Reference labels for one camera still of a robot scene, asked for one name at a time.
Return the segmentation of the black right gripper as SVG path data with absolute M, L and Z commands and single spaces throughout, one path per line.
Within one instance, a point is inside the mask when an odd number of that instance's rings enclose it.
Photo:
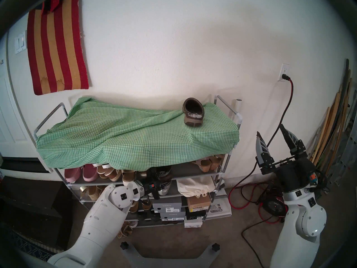
M 297 160 L 290 161 L 276 169 L 274 159 L 268 147 L 257 131 L 256 135 L 256 161 L 263 175 L 275 171 L 283 193 L 289 193 L 307 186 L 309 177 L 316 171 L 315 165 L 307 159 L 306 148 L 301 139 L 280 124 L 284 140 L 290 149 L 290 154 Z

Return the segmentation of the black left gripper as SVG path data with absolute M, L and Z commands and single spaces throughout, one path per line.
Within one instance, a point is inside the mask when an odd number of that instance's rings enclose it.
M 152 194 L 152 197 L 155 200 L 159 200 L 160 196 L 158 192 L 161 190 L 161 181 L 151 170 L 147 170 L 145 172 L 146 177 L 140 179 L 140 183 L 143 186 L 145 195 Z

